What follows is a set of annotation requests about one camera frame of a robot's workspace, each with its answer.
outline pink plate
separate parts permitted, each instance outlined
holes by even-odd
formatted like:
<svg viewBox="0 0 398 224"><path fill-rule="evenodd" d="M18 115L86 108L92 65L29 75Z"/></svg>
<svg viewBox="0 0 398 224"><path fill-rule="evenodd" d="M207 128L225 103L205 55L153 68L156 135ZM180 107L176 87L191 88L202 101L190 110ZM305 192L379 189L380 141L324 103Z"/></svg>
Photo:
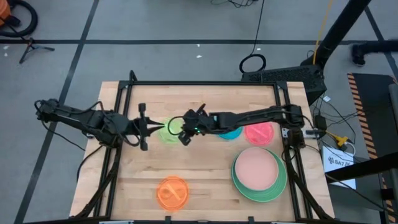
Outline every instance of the pink plate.
<svg viewBox="0 0 398 224"><path fill-rule="evenodd" d="M243 133L246 139L255 146L266 146L274 138L274 128L271 122L245 126Z"/></svg>
<svg viewBox="0 0 398 224"><path fill-rule="evenodd" d="M267 190L278 178L278 163L265 149L251 147L240 153L235 162L240 183L251 190Z"/></svg>

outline orange object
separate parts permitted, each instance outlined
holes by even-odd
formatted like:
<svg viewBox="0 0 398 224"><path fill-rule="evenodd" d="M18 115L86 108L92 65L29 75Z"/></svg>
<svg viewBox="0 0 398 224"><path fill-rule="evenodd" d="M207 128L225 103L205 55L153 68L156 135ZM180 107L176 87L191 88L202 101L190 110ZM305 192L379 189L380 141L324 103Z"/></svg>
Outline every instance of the orange object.
<svg viewBox="0 0 398 224"><path fill-rule="evenodd" d="M177 176L166 177L156 188L156 200L170 212L180 210L188 201L189 188L185 180Z"/></svg>
<svg viewBox="0 0 398 224"><path fill-rule="evenodd" d="M10 10L10 5L8 5L7 0L0 0L0 16L6 20L7 17L11 15L11 10ZM0 26L2 26L4 23L2 20L0 20Z"/></svg>

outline stacked plates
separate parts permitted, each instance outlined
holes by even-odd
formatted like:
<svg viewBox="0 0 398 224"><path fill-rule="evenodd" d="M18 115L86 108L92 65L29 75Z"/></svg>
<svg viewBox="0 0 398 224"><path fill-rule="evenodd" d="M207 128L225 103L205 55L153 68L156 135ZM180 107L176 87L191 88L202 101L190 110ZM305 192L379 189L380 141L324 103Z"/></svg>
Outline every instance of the stacked plates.
<svg viewBox="0 0 398 224"><path fill-rule="evenodd" d="M287 173L281 159L271 151L252 147L241 152L232 165L232 180L248 199L269 202L284 191Z"/></svg>

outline paper sign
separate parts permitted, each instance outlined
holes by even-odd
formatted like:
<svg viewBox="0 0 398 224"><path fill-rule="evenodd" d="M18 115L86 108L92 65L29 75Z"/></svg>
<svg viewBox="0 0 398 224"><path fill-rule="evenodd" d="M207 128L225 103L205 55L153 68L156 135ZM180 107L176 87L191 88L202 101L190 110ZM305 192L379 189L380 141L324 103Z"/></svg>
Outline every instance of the paper sign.
<svg viewBox="0 0 398 224"><path fill-rule="evenodd" d="M354 158L352 153L343 152L331 147L323 147L323 168L325 172L329 172L342 167L350 166L354 164ZM353 189L356 189L355 179L344 180L342 183L349 185ZM346 187L339 182L332 183L333 185Z"/></svg>

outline green bowl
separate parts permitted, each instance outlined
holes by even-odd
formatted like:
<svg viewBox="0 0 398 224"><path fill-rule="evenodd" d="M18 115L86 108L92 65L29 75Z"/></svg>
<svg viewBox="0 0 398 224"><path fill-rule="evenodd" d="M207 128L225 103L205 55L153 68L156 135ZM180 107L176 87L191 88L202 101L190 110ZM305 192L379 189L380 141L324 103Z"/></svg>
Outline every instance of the green bowl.
<svg viewBox="0 0 398 224"><path fill-rule="evenodd" d="M235 173L235 162L239 155L235 157L232 164L232 180L235 187L240 191L241 194L255 202L270 202L279 197L286 187L287 173L284 163L275 153L271 152L270 150L267 151L269 151L274 156L275 160L278 163L279 170L278 178L276 179L275 183L267 190L251 190L245 187L242 183L240 183Z"/></svg>

